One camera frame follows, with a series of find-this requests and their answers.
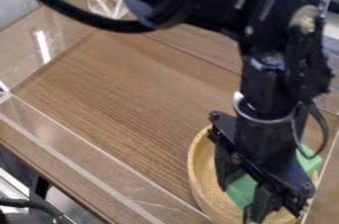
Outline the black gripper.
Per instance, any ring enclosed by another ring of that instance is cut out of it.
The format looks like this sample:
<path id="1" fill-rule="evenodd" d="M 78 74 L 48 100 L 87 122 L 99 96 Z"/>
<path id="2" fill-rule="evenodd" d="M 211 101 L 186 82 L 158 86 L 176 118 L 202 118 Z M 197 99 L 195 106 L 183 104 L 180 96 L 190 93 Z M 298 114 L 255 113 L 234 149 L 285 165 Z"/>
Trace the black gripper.
<path id="1" fill-rule="evenodd" d="M 299 102 L 278 117 L 253 111 L 242 98 L 234 100 L 234 107 L 235 115 L 214 112 L 210 116 L 219 187 L 227 191 L 245 174 L 257 181 L 243 224 L 263 224 L 267 215 L 279 209 L 299 217 L 315 194 L 314 182 L 297 158 L 297 152 L 309 160 L 317 157 L 301 144 L 314 104 Z"/>

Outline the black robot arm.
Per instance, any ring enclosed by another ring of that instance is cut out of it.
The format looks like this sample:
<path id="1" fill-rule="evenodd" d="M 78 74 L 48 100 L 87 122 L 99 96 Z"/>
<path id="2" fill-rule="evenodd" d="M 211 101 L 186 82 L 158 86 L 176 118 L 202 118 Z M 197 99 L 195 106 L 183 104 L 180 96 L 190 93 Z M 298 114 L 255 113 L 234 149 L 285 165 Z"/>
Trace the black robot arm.
<path id="1" fill-rule="evenodd" d="M 243 175 L 258 185 L 245 224 L 263 224 L 287 209 L 302 216 L 317 188 L 301 159 L 306 122 L 323 118 L 315 98 L 330 90 L 334 71 L 323 51 L 322 0 L 126 0 L 147 27 L 187 23 L 233 38 L 243 61 L 237 113 L 213 112 L 218 183 L 229 188 Z"/>

